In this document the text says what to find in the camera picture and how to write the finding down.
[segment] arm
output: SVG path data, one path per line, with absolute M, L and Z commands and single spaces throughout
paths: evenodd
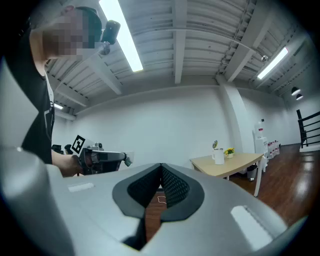
M 62 176 L 70 177 L 77 173 L 82 174 L 83 170 L 78 162 L 78 157 L 71 154 L 59 154 L 51 150 L 52 164 L 60 169 Z

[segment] potted plant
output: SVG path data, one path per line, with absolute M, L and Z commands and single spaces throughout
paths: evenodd
M 235 148 L 230 147 L 224 151 L 224 154 L 226 155 L 226 158 L 233 158 L 235 154 Z

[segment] wooden tabletop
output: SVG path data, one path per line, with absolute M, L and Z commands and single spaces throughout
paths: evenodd
M 190 159 L 200 171 L 212 176 L 227 177 L 258 162 L 264 154 L 235 153 L 233 158 L 224 158 L 224 164 L 215 164 L 211 155 Z

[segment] black railing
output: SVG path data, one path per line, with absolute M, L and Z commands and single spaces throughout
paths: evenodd
M 313 132 L 313 131 L 316 131 L 316 130 L 319 130 L 320 127 L 314 128 L 314 129 L 311 129 L 311 130 L 305 130 L 305 127 L 311 126 L 311 125 L 314 125 L 314 124 L 317 124 L 317 123 L 320 122 L 320 120 L 319 120 L 319 121 L 316 121 L 316 122 L 312 122 L 312 123 L 309 123 L 309 124 L 304 125 L 304 121 L 309 120 L 309 119 L 311 119 L 311 118 L 315 118 L 315 117 L 317 117 L 317 116 L 320 116 L 320 111 L 317 112 L 317 113 L 314 113 L 314 114 L 312 114 L 312 115 L 309 115 L 309 116 L 307 116 L 307 117 L 305 117 L 305 118 L 302 118 L 302 117 L 301 117 L 300 109 L 298 109 L 298 110 L 296 111 L 296 113 L 297 113 L 297 115 L 298 115 L 298 123 L 299 123 L 299 129 L 300 129 L 301 148 L 303 148 L 304 145 L 306 145 L 306 146 L 308 147 L 310 144 L 320 143 L 320 140 L 319 140 L 319 141 L 314 141 L 314 142 L 309 142 L 309 143 L 308 143 L 308 139 L 314 138 L 314 137 L 317 137 L 317 136 L 320 136 L 320 133 L 317 134 L 317 135 L 313 135 L 313 136 L 307 137 L 307 133 Z

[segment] table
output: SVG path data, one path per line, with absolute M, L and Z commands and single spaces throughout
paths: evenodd
M 211 155 L 202 156 L 190 159 L 192 166 L 195 170 L 202 173 L 217 176 L 217 177 L 227 177 L 239 171 L 253 165 L 258 162 L 258 174 L 254 190 L 254 196 L 257 197 L 260 188 L 261 174 L 262 174 L 262 157 L 264 154 L 255 153 L 235 153 L 233 158 L 225 158 L 224 164 L 215 164 Z

